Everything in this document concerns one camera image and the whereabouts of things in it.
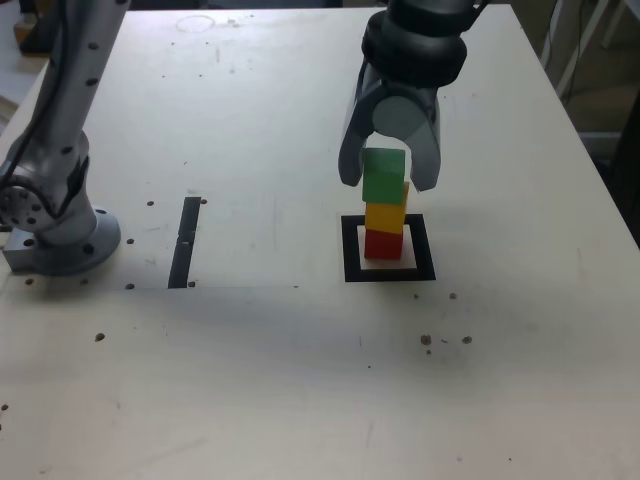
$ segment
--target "white table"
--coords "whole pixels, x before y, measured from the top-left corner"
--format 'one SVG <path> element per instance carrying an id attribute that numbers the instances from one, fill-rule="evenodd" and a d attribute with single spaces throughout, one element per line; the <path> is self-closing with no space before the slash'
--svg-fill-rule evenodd
<path id="1" fill-rule="evenodd" d="M 410 194 L 437 281 L 343 282 L 372 13 L 127 15 L 86 131 L 135 243 L 81 277 L 2 267 L 3 479 L 638 478 L 640 254 L 510 7 L 466 34 L 440 182 Z M 197 286 L 167 290 L 185 196 Z"/>

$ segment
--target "white square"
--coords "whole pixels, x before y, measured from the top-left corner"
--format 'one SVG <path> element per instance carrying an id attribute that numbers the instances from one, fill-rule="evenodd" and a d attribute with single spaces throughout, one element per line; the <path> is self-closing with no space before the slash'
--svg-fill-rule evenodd
<path id="1" fill-rule="evenodd" d="M 364 225 L 358 225 L 358 254 L 361 270 L 403 270 L 416 269 L 416 256 L 413 253 L 413 239 L 409 225 L 402 227 L 402 255 L 400 260 L 370 260 L 364 258 Z"/>

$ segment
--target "wooden cube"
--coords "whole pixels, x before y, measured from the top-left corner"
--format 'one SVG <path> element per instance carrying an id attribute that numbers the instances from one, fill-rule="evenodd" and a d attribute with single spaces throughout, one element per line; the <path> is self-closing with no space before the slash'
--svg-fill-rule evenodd
<path id="1" fill-rule="evenodd" d="M 407 213 L 407 197 L 409 196 L 409 182 L 404 182 L 402 205 L 386 203 L 367 203 L 364 216 L 364 226 L 368 230 L 387 233 L 402 233 L 404 217 Z"/>
<path id="2" fill-rule="evenodd" d="M 363 153 L 362 200 L 401 205 L 404 184 L 404 151 L 366 148 Z"/>
<path id="3" fill-rule="evenodd" d="M 364 234 L 364 258 L 370 260 L 400 260 L 402 256 L 402 232 L 387 233 L 366 230 Z"/>

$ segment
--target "yellow block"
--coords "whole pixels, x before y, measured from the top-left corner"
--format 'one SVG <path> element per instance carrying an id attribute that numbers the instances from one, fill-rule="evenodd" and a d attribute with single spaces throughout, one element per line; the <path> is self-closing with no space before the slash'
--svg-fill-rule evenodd
<path id="1" fill-rule="evenodd" d="M 402 205 L 386 203 L 367 203 L 364 216 L 364 226 L 368 230 L 387 233 L 402 233 L 404 216 L 407 213 L 407 197 L 409 196 L 409 182 L 404 182 L 404 198 Z"/>

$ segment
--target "gray robot arm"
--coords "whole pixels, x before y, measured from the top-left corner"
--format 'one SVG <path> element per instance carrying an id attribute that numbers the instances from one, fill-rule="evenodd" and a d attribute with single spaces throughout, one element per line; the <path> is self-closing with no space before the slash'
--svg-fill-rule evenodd
<path id="1" fill-rule="evenodd" d="M 4 254 L 14 271 L 80 272 L 120 242 L 115 217 L 87 197 L 82 127 L 127 8 L 127 0 L 58 0 L 60 31 L 31 122 L 0 167 L 0 216 L 13 227 Z"/>

